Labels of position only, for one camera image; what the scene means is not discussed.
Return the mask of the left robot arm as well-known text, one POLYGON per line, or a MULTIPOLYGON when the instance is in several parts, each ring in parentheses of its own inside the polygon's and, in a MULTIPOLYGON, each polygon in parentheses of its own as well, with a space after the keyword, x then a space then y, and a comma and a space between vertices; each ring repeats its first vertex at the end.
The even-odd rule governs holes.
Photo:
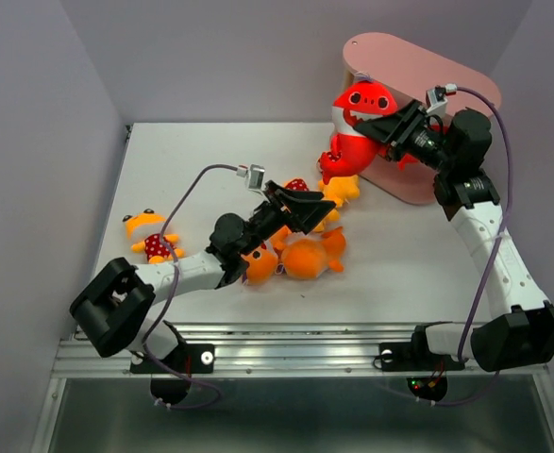
POLYGON ((69 312, 98 355, 123 350, 151 356, 165 372, 177 370, 185 350, 175 329, 151 319, 150 309, 167 305, 178 295, 217 290, 236 282, 246 271, 244 256, 282 227, 310 233, 336 205, 319 192, 295 192, 273 181, 248 219, 221 215, 208 246, 178 261, 131 264, 109 261, 71 304, 69 312))

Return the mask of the orange shark plush back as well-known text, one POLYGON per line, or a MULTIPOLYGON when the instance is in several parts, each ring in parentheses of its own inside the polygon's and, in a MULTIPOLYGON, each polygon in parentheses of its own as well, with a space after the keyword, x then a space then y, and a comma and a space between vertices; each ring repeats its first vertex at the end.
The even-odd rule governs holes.
POLYGON ((326 271, 342 273, 347 247, 344 228, 338 226, 316 237, 304 236, 288 243, 280 252, 280 266, 287 276, 300 280, 320 277, 326 271))

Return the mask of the aluminium rail frame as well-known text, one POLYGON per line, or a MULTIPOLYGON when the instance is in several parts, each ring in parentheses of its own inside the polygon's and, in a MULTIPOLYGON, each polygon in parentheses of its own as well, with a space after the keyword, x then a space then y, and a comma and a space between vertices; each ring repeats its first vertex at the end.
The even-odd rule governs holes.
MULTIPOLYGON (((372 365, 381 343, 409 340, 413 324, 184 324, 188 344, 214 344, 214 372, 199 378, 402 377, 372 365)), ((83 333, 60 341, 51 378, 143 378, 130 372, 131 356, 101 359, 83 333)))

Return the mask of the red shark plush front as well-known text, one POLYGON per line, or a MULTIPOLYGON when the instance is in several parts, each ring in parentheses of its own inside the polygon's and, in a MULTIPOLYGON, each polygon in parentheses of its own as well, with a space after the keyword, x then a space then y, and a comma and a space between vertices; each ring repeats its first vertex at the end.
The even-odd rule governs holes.
POLYGON ((403 171, 406 166, 417 164, 419 160, 410 153, 405 153, 397 162, 397 167, 400 171, 403 171))

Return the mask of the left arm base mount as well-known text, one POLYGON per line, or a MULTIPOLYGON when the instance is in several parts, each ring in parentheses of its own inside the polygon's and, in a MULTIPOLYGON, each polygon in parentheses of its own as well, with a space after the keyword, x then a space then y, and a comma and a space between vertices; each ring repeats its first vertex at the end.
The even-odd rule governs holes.
POLYGON ((168 411, 201 409, 221 397, 214 384, 201 378, 213 373, 214 352, 213 344, 180 344, 164 359, 133 355, 128 371, 150 378, 149 391, 156 406, 168 411))

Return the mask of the pink three-tier shelf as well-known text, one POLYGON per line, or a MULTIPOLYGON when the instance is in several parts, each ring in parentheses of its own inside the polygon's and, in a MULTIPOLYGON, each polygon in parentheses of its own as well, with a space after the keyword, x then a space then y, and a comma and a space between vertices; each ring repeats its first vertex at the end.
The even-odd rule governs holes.
MULTIPOLYGON (((400 107, 412 99, 425 102, 427 90, 447 83, 472 89, 496 108, 501 106, 500 90, 485 74, 391 34, 368 32, 350 38, 343 48, 343 62, 344 89, 368 76, 386 86, 400 107)), ((360 177, 405 203, 435 202, 434 172, 422 163, 400 168, 376 157, 360 177)))

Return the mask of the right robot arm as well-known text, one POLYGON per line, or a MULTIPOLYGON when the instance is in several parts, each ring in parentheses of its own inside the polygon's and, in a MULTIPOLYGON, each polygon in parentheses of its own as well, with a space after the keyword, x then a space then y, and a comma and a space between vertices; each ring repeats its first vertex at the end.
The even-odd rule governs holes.
POLYGON ((467 319, 417 327, 410 360, 429 368, 449 356, 475 361, 487 372, 548 363, 554 356, 554 305, 530 276, 507 229, 507 208, 482 169, 492 144, 491 121, 474 109, 458 111, 444 129, 435 129, 435 120, 412 101, 355 126, 385 145, 388 159, 411 156, 435 171, 436 200, 482 274, 475 299, 489 303, 491 319, 481 326, 467 319))

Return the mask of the yellow plush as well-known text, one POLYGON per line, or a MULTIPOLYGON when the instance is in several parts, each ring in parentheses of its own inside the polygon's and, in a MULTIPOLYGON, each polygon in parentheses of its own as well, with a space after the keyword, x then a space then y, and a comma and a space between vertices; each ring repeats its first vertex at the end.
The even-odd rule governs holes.
POLYGON ((333 201, 337 208, 341 208, 346 202, 359 198, 361 194, 357 175, 332 177, 328 184, 323 180, 319 180, 318 189, 323 193, 324 198, 333 201))
MULTIPOLYGON (((285 189, 296 192, 308 192, 310 190, 308 184, 303 178, 294 178, 283 185, 285 189)), ((313 230, 314 233, 322 233, 326 230, 327 225, 336 222, 340 219, 340 214, 336 209, 333 209, 313 230)), ((292 235, 292 231, 283 226, 277 233, 270 238, 270 244, 273 250, 279 255, 287 246, 286 240, 292 235)))
POLYGON ((152 209, 137 214, 127 214, 122 219, 127 238, 132 241, 131 251, 143 254, 149 264, 159 264, 173 259, 168 245, 180 259, 185 252, 177 247, 179 236, 175 233, 160 235, 165 218, 152 209))

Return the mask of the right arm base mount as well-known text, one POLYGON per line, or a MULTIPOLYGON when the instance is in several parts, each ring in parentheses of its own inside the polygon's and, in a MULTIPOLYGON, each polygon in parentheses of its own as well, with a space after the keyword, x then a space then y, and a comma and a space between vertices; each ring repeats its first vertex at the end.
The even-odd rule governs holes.
POLYGON ((382 343, 373 358, 373 366, 386 373, 410 372, 407 386, 420 400, 442 401, 448 390, 448 371, 463 371, 465 365, 450 356, 439 355, 407 343, 382 343))

